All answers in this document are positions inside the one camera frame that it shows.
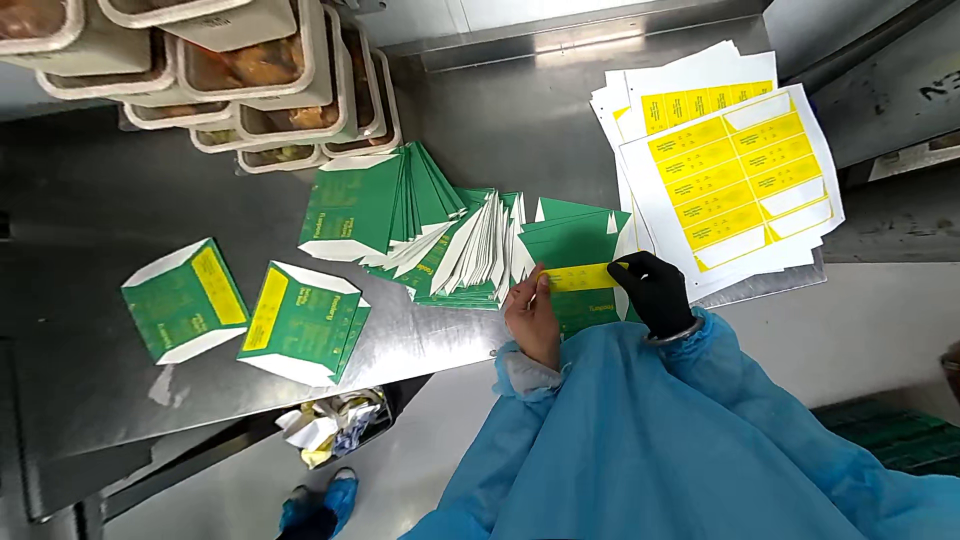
plastic food container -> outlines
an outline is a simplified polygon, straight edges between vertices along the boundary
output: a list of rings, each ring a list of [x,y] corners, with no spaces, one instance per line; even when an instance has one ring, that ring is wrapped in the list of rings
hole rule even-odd
[[[260,174],[319,167],[329,159],[320,151],[320,146],[289,145],[259,152],[237,150],[237,161],[243,170],[251,174]]]
[[[211,51],[231,51],[297,31],[289,0],[99,0],[127,28],[159,26]],[[167,4],[163,8],[154,8]]]
[[[376,81],[376,66],[371,56],[367,32],[355,21],[343,24],[342,36],[350,56],[350,72],[353,75],[357,136],[375,137],[387,133],[383,120],[383,102]]]
[[[14,0],[0,8],[0,55],[57,51],[84,29],[84,0]]]
[[[14,0],[13,5],[36,10],[47,1]],[[63,24],[47,37],[0,39],[0,61],[64,77],[150,69],[150,31],[113,24],[96,0],[66,0],[64,8]],[[16,24],[7,31],[12,30],[24,32]]]
[[[377,85],[380,89],[380,95],[384,99],[384,123],[388,126],[387,132],[375,137],[361,137],[351,142],[327,142],[322,145],[322,148],[324,154],[331,158],[379,154],[393,150],[403,144],[403,134],[400,132],[400,117],[396,113],[394,83],[390,79],[390,65],[387,63],[387,55],[373,49],[373,57],[376,61]]]
[[[337,30],[339,24],[334,22],[332,29]],[[346,142],[357,137],[350,55],[339,35],[329,39],[333,45],[330,50],[335,53],[331,55],[331,83],[336,87],[333,102],[323,107],[281,110],[259,110],[241,104],[237,127],[240,136],[260,142],[295,140],[300,144]]]
[[[298,0],[297,6],[300,27],[290,37],[226,53],[181,40],[180,86],[198,101],[235,100],[264,110],[332,102],[324,13],[339,17],[318,0]]]
[[[140,107],[125,103],[123,112],[131,124],[144,130],[185,128],[230,119],[228,102],[194,103],[171,107]]]
[[[155,32],[153,65],[149,71],[115,75],[62,77],[37,71],[36,80],[46,92],[60,99],[108,97],[144,107],[165,107],[195,100],[177,86],[176,42],[173,36]]]

stainless steel table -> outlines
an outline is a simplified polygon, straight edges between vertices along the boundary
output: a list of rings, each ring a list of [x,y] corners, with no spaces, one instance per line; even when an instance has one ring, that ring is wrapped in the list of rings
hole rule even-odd
[[[587,25],[568,17],[393,48],[405,138],[422,140],[453,184],[524,191],[529,212],[541,195],[616,208],[612,152],[588,106],[604,70],[663,64],[726,38],[744,54],[769,49],[762,2],[660,0],[630,10],[593,14],[599,22]],[[455,69],[464,64],[477,65]],[[23,445],[37,467],[484,360],[507,338],[496,312],[418,307],[398,284],[297,250],[311,174],[237,176],[232,155],[201,154],[182,130],[117,131],[113,109],[9,124],[0,136],[0,200],[14,237],[0,244],[8,295],[0,335],[14,337]],[[178,366],[153,365],[119,285],[205,236],[220,244],[249,304],[270,259],[364,291],[372,315],[340,388],[236,362],[238,340]],[[703,304],[824,279],[816,264]]]

foot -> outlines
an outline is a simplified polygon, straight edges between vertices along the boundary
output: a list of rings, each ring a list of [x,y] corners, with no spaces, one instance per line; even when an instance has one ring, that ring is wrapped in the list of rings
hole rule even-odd
[[[295,527],[310,517],[318,507],[317,494],[307,489],[305,485],[298,485],[290,492],[290,496],[283,503],[280,514],[280,532],[285,528]]]
[[[333,476],[330,484],[326,487],[324,506],[333,510],[333,513],[337,515],[337,527],[333,529],[333,536],[336,536],[340,529],[347,524],[347,520],[350,519],[350,514],[353,513],[353,504],[356,503],[358,487],[357,475],[349,467],[337,471],[337,474]]]

sleeve cuff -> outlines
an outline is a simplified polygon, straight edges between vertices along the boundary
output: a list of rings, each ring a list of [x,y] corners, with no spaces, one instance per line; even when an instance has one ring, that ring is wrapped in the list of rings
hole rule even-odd
[[[522,353],[514,341],[500,348],[493,365],[497,375],[493,391],[524,402],[552,395],[563,381],[559,373]]]

white wall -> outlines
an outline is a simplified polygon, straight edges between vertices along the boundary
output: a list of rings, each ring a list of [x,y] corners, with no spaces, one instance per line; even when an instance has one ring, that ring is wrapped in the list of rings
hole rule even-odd
[[[384,12],[362,15],[379,46],[487,30],[650,0],[387,0]]]

